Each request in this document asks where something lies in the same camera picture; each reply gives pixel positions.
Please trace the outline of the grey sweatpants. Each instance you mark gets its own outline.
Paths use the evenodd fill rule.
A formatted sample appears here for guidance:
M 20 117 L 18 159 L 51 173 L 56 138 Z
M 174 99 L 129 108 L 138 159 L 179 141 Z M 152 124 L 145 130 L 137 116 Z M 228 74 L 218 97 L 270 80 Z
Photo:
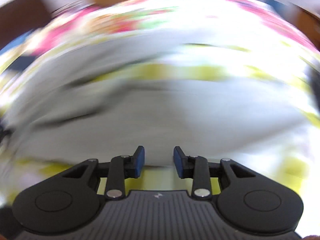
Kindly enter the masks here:
M 210 160 L 308 148 L 312 109 L 291 85 L 306 66 L 156 33 L 89 44 L 40 59 L 4 115 L 15 155 L 103 161 L 138 145 L 167 166 L 182 146 Z

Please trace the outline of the checkered floral bed sheet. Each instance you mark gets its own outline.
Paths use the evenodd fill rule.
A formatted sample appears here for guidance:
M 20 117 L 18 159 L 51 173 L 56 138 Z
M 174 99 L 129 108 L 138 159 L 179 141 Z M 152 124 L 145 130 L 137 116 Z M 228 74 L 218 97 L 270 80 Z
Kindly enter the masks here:
M 15 155 L 10 150 L 14 131 L 5 127 L 4 115 L 35 72 L 38 61 L 89 44 L 156 33 L 247 52 L 266 49 L 269 54 L 288 56 L 305 64 L 305 75 L 295 78 L 291 85 L 306 92 L 312 101 L 312 109 L 302 110 L 311 124 L 307 151 L 283 154 L 279 159 L 272 158 L 270 153 L 256 157 L 221 157 L 242 163 L 301 196 L 305 194 L 307 178 L 319 151 L 319 110 L 311 90 L 311 79 L 319 69 L 319 52 L 306 36 L 268 5 L 255 0 L 129 0 L 99 10 L 85 8 L 64 13 L 46 26 L 32 30 L 22 44 L 1 56 L 1 125 L 12 131 L 12 135 L 1 140 L 1 206 L 11 204 L 22 190 L 86 160 L 77 163 L 42 160 Z M 132 154 L 138 146 L 118 155 Z M 144 146 L 146 158 L 142 177 L 129 179 L 127 189 L 189 190 L 190 179 L 180 180 L 174 171 L 174 147 L 169 165 L 153 166 L 147 164 Z M 188 155 L 205 157 L 180 147 Z M 221 158 L 207 159 L 218 161 Z

